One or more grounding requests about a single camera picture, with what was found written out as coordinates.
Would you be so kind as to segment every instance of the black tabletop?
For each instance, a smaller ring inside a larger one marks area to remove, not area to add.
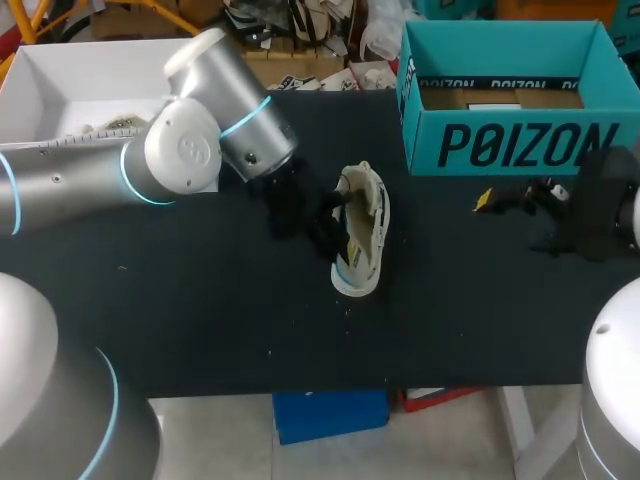
[[[0,271],[148,396],[577,383],[599,309],[634,262],[527,250],[544,218],[471,212],[522,178],[407,173],[392,92],[275,100],[328,186],[368,160],[390,192],[382,278],[350,299],[304,238],[272,241],[241,184],[0,241]]]

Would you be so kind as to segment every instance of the blue led ring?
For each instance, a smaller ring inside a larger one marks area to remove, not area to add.
[[[111,383],[113,384],[113,406],[111,407],[111,417],[109,418],[109,423],[107,424],[107,430],[104,432],[104,437],[102,437],[102,442],[100,442],[100,446],[96,453],[93,455],[93,458],[87,465],[87,468],[84,469],[82,475],[78,477],[78,480],[87,480],[89,476],[93,473],[95,468],[100,463],[100,460],[104,456],[104,452],[113,437],[113,431],[116,428],[116,419],[118,418],[118,407],[120,405],[120,390],[118,388],[118,378],[116,377],[116,371],[111,365],[111,362],[107,358],[107,356],[102,353],[102,350],[96,348],[98,353],[102,356],[104,362],[107,364],[107,368],[109,369],[109,373],[111,374]]]
[[[142,195],[133,187],[133,185],[131,185],[131,182],[129,181],[129,177],[127,177],[127,171],[124,168],[124,156],[125,156],[125,152],[127,151],[127,147],[129,146],[129,143],[130,142],[125,143],[124,146],[122,147],[122,150],[120,151],[120,172],[122,173],[122,178],[124,179],[124,183],[127,184],[127,188],[131,190],[131,193],[133,193],[140,200],[146,203],[150,203],[151,205],[171,205],[175,203],[175,202],[156,202],[154,200],[151,200],[145,197],[144,195]]]
[[[255,108],[255,110],[253,112],[251,112],[249,115],[247,115],[246,117],[244,117],[241,120],[239,120],[235,125],[227,128],[224,132],[222,132],[220,134],[220,138],[222,139],[224,137],[227,137],[227,136],[231,135],[233,132],[235,132],[236,130],[238,130],[240,127],[242,127],[244,124],[246,124],[249,120],[251,120],[253,117],[255,117],[258,113],[260,113],[260,111],[264,107],[269,105],[270,101],[271,101],[271,97],[265,98],[262,101],[262,103]]]
[[[22,223],[22,209],[20,207],[20,196],[18,195],[18,184],[16,182],[16,177],[13,175],[13,170],[11,170],[11,165],[9,165],[7,157],[5,157],[2,153],[0,153],[0,162],[2,162],[2,165],[7,172],[7,177],[9,177],[9,183],[11,184],[11,189],[13,190],[13,205],[16,209],[16,213],[13,221],[13,232],[11,232],[11,235],[15,235],[20,231],[20,224]]]

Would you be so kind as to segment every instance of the metal leg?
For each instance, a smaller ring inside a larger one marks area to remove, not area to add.
[[[576,439],[580,388],[560,400],[537,434],[533,433],[522,387],[500,389],[500,403],[514,453],[516,480],[543,480]]]
[[[517,460],[535,437],[524,390],[522,387],[499,388],[498,399],[507,424],[513,459]]]

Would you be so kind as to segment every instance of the shoe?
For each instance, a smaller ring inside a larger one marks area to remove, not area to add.
[[[340,293],[363,297],[380,279],[382,249],[389,228],[389,194],[367,162],[342,170],[336,190],[350,201],[333,210],[333,217],[349,235],[346,258],[331,266],[331,282]]]

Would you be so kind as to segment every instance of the robotic arm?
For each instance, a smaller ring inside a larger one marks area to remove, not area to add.
[[[266,201],[274,237],[305,231],[335,260],[348,239],[330,212],[344,200],[325,192],[296,156],[292,128],[224,32],[190,40],[164,74],[171,98],[133,138],[0,152],[0,234],[217,191],[224,160]]]

